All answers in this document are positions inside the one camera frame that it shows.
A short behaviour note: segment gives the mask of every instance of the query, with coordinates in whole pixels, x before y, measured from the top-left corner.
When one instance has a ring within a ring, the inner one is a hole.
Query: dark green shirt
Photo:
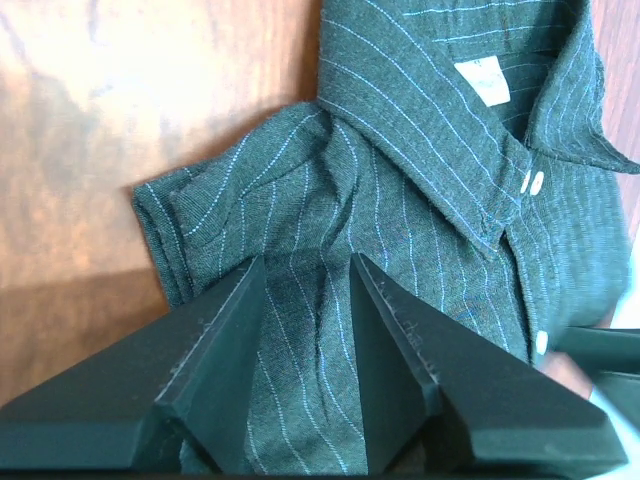
[[[640,168],[603,136],[586,0],[324,3],[317,101],[134,200],[172,306],[265,255],[246,451],[269,474],[366,471],[351,252],[532,363],[627,285],[612,172]],[[511,101],[487,107],[454,63],[492,55]]]

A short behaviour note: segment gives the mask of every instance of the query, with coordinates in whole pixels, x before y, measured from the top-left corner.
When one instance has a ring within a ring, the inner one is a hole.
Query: fabric
[[[489,108],[454,63],[491,55]],[[325,0],[317,101],[136,189],[173,307],[265,256],[256,471],[366,472],[351,252],[525,362],[603,319],[628,282],[613,172],[640,172],[603,85],[585,0]]]

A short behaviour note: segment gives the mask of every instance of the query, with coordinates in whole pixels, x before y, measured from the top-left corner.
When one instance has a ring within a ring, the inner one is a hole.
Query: shirt
[[[640,168],[603,135],[587,1],[326,0],[321,35],[317,101],[134,197],[171,306],[265,257],[246,440],[265,474],[366,472],[351,252],[533,364],[628,281],[613,172]],[[493,107],[456,69],[489,56],[511,94]]]

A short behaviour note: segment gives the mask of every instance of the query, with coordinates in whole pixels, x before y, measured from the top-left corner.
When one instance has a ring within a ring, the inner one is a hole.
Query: wooden surface
[[[314,98],[319,12],[319,0],[0,3],[0,404],[166,311],[131,185]],[[595,13],[606,131],[638,159],[640,2],[596,0]],[[640,183],[621,185],[635,236]]]

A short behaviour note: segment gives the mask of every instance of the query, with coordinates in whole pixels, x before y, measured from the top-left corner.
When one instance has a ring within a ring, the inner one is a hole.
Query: clothing tag
[[[455,64],[456,69],[469,82],[487,107],[511,101],[509,85],[502,74],[498,57],[479,58]]]

